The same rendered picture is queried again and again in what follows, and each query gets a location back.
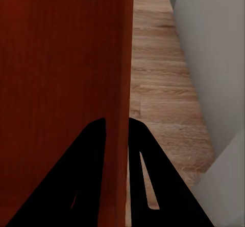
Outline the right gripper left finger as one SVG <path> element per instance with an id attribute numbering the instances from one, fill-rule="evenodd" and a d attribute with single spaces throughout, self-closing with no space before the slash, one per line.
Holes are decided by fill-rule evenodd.
<path id="1" fill-rule="evenodd" d="M 5 227 L 97 227 L 105 143 L 90 122 Z"/>

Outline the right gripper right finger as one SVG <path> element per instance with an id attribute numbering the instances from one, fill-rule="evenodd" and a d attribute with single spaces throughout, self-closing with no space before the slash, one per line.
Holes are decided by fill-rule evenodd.
<path id="1" fill-rule="evenodd" d="M 214 227 L 148 127 L 129 118 L 132 227 Z M 158 202 L 148 206 L 140 152 Z"/>

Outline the storage box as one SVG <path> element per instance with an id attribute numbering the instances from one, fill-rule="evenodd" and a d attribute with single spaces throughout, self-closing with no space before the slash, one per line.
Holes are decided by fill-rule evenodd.
<path id="1" fill-rule="evenodd" d="M 106 120 L 97 227 L 125 227 L 134 0 L 0 0 L 0 227 Z"/>

